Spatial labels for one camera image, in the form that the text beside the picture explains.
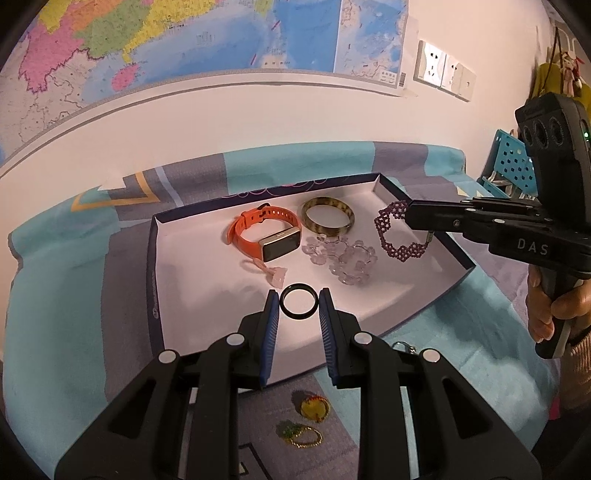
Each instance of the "camera lens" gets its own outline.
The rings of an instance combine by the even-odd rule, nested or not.
[[[562,145],[564,142],[564,132],[562,131],[562,126],[554,117],[550,119],[550,131],[552,132],[552,137],[556,144]]]
[[[546,135],[546,129],[539,120],[534,122],[534,133],[540,146],[546,148],[548,146],[548,135]]]
[[[528,145],[533,145],[534,144],[534,139],[531,136],[531,131],[528,127],[525,127],[523,129],[523,138],[525,140],[525,143]]]

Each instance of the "blue bedspread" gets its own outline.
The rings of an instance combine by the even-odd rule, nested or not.
[[[125,178],[124,189],[93,189],[29,220],[9,238],[19,270],[7,317],[4,395],[15,434],[53,476],[78,435],[151,359],[145,259],[154,213],[228,194],[372,171],[384,173],[412,198],[488,196],[465,175],[464,162],[462,152],[430,145],[334,142],[256,148],[147,170]],[[478,266],[388,340],[443,352],[533,447],[556,393],[557,373],[536,356],[524,328],[527,268],[461,236],[456,241]],[[323,468],[339,471],[335,478],[355,478],[350,473],[359,443],[359,393],[332,388],[325,369],[301,381],[332,402],[331,428],[335,437],[342,436],[340,453],[330,459],[310,453],[320,455],[316,463],[296,457],[294,462],[307,466],[284,471],[289,457],[274,461],[282,453],[267,445],[276,439],[266,443],[254,420],[243,427],[241,443],[255,445],[276,479],[332,478],[323,476]],[[241,409],[258,414],[255,401],[249,396]],[[331,466],[335,458],[336,470]]]

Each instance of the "bangle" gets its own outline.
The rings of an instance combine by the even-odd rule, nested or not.
[[[585,339],[585,337],[589,334],[589,332],[591,332],[591,325],[589,325],[585,330],[580,332],[578,335],[569,339],[569,345],[571,347],[577,346],[579,343],[581,343]]]
[[[328,205],[330,207],[338,208],[342,212],[345,212],[347,217],[349,217],[349,223],[347,223],[347,225],[340,227],[329,227],[319,225],[318,223],[310,219],[307,213],[308,210],[310,210],[312,207],[315,207],[316,205]],[[311,232],[319,234],[321,233],[326,236],[339,236],[351,230],[351,227],[355,223],[355,214],[353,213],[353,210],[351,210],[351,207],[347,205],[345,202],[341,202],[340,200],[330,197],[316,197],[315,199],[308,200],[302,206],[301,220],[304,226]]]

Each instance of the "yellow stone ring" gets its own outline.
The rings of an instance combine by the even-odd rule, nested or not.
[[[316,434],[316,440],[312,442],[297,442],[295,439],[298,438],[305,432],[313,432]],[[291,424],[283,430],[281,433],[281,438],[283,438],[287,443],[291,443],[294,447],[298,448],[310,448],[316,447],[322,443],[322,434],[316,430],[315,428],[308,427],[307,425],[301,424]]]
[[[330,403],[326,398],[320,395],[314,395],[301,403],[300,413],[308,420],[321,423],[330,413]]]

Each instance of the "ring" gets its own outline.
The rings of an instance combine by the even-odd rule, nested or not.
[[[310,217],[308,217],[308,210],[310,210],[312,207],[315,207],[316,205],[328,205],[330,207],[338,208],[342,212],[345,212],[347,217],[349,217],[349,223],[340,227],[328,227],[316,223]],[[302,206],[301,219],[302,223],[304,223],[304,226],[311,232],[324,234],[326,236],[339,236],[351,230],[351,227],[355,223],[355,214],[353,213],[353,210],[351,210],[351,207],[345,202],[341,202],[340,200],[331,197],[316,197],[314,199],[308,200]]]
[[[313,442],[296,442],[296,438],[302,435],[304,432],[314,432],[316,434],[316,440]],[[290,425],[282,433],[281,437],[287,442],[291,443],[294,447],[298,448],[310,448],[316,447],[322,443],[322,434],[315,428],[308,427],[308,425]]]
[[[306,292],[310,293],[314,297],[314,306],[305,313],[290,312],[285,306],[284,302],[285,297],[287,297],[294,290],[305,290]],[[314,312],[318,308],[318,294],[312,287],[306,285],[305,283],[293,283],[292,285],[284,288],[281,292],[281,297],[279,297],[279,306],[281,308],[281,311],[285,313],[289,318],[292,318],[294,320],[306,320],[307,318],[314,315]]]

